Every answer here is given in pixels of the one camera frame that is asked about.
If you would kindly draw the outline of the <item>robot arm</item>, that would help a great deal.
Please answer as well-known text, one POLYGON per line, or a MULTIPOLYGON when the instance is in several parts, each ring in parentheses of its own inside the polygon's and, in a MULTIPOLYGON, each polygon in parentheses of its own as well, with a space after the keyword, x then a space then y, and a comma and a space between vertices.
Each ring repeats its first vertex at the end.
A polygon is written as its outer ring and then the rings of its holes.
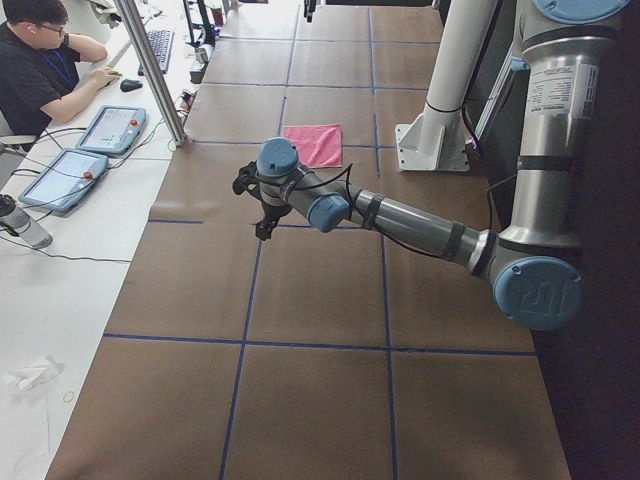
POLYGON ((297 147, 275 137, 234 181, 260 201, 255 233, 268 239, 298 212, 322 232, 350 221, 416 253, 459 264, 489 283, 499 310, 530 330, 571 321, 584 299, 581 245, 569 224, 572 183, 584 156, 599 66, 615 44, 623 1, 520 1, 505 70, 529 75, 511 219, 479 230, 354 185, 321 179, 297 147))

